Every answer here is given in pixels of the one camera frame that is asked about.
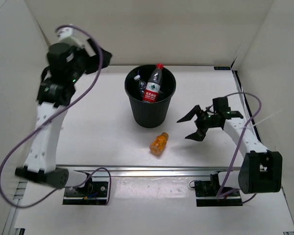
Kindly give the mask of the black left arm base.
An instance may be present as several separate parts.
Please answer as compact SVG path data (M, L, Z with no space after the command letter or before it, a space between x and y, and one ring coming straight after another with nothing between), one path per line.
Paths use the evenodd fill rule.
M88 180L82 188L65 189L62 204L104 206L108 202L109 191L109 181Z

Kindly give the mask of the red label clear bottle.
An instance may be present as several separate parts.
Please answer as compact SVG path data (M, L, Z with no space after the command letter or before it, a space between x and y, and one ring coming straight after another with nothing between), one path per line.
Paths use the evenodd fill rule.
M156 69L152 72L143 96L143 102L154 103L157 101L159 91L162 84L163 64L157 64Z

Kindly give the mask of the blue label clear bottle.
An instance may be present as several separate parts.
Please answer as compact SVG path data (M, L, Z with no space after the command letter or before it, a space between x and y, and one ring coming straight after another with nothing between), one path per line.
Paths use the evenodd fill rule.
M145 94L145 89L147 87L146 82L142 79L142 77L139 74L139 71L137 72L137 75L133 78L135 81L135 84L137 86L137 89L140 93L141 98L144 98L144 94Z

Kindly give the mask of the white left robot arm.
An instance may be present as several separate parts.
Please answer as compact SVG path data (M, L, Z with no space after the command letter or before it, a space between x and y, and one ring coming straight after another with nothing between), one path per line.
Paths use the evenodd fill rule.
M27 159L17 167L15 175L56 189L76 188L82 196L91 194L93 184L88 173L56 166L56 150L64 118L73 104L75 84L84 74L91 74L109 65L112 54L88 44L95 52L90 56L84 46L59 42L49 47L49 65L41 74L37 95L37 132Z

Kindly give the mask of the orange juice bottle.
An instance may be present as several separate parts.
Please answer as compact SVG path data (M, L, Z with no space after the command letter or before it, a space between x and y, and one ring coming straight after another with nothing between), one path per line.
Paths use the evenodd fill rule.
M161 135L157 136L156 139L150 144L149 149L154 155L161 155L164 151L169 135L163 132Z

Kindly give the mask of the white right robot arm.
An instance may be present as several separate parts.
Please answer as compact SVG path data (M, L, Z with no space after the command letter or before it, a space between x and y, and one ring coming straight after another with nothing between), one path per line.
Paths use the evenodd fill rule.
M203 141L211 128L221 128L236 144L235 154L240 153L243 163L239 171L232 167L236 156L232 157L226 172L217 173L218 179L210 184L211 192L217 197L228 195L228 188L240 190L244 194L279 192L282 184L282 156L270 151L243 122L243 115L227 108L215 108L213 113L196 105L178 122L190 121L196 117L197 130L186 138Z

